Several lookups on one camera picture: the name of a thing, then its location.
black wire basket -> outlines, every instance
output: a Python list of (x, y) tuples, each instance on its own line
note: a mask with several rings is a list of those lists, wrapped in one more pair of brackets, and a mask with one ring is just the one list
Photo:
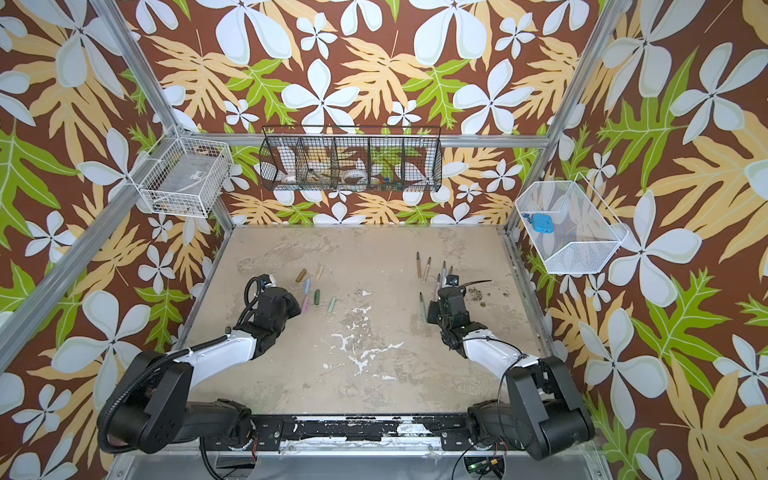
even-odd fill
[(260, 173), (268, 190), (437, 191), (442, 183), (440, 129), (341, 127), (323, 134), (265, 126)]

table surface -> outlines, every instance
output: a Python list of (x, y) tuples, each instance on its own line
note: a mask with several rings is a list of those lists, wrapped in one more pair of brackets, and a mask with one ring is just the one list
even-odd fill
[[(432, 257), (429, 278), (416, 276)], [(448, 350), (422, 320), (419, 292), (435, 295), (442, 261), (470, 286), (470, 317), (499, 338), (539, 355), (510, 260), (494, 227), (239, 227), (187, 338), (221, 335), (243, 309), (252, 276), (271, 273), (300, 303), (306, 268), (320, 305), (290, 319), (264, 355), (195, 386), (190, 401), (230, 399), (263, 414), (456, 412), (496, 399), (498, 378)], [(315, 275), (324, 265), (318, 280)], [(333, 313), (327, 313), (331, 297)]]

white mesh basket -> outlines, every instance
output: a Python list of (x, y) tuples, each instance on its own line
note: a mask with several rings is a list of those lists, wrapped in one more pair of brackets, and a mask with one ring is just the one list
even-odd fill
[[(613, 213), (597, 191), (591, 185), (588, 188), (594, 191), (595, 203), (602, 202), (604, 208)], [(547, 273), (599, 273), (616, 253), (629, 230), (618, 219), (614, 226), (609, 225), (595, 203), (572, 180), (534, 182), (515, 200)], [(554, 232), (535, 231), (528, 221), (535, 214), (549, 215)]]
[(232, 151), (224, 142), (189, 137), (158, 148), (155, 165), (137, 189), (156, 214), (207, 218), (230, 176)]

blue chalk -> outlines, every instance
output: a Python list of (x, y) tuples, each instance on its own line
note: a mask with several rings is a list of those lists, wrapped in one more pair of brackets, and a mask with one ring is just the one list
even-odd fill
[(535, 214), (532, 217), (533, 230), (539, 233), (553, 233), (552, 217), (544, 214)]

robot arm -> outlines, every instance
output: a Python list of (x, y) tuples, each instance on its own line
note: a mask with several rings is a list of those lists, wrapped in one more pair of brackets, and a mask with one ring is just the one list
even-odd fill
[(509, 404), (498, 400), (468, 409), (467, 426), (477, 445), (499, 439), (541, 460), (594, 437), (594, 426), (573, 378), (557, 357), (540, 359), (472, 322), (464, 304), (466, 285), (448, 275), (429, 304), (428, 323), (440, 326), (448, 348), (483, 365), (507, 383)]
[[(257, 285), (256, 296), (249, 291)], [(142, 352), (129, 365), (98, 416), (98, 442), (107, 453), (139, 449), (155, 453), (169, 443), (213, 437), (242, 446), (251, 430), (250, 410), (236, 402), (188, 402), (190, 388), (222, 370), (266, 352), (301, 309), (270, 275), (254, 277), (246, 307), (234, 329), (197, 346), (170, 352)], [(110, 437), (124, 445), (113, 445)]]

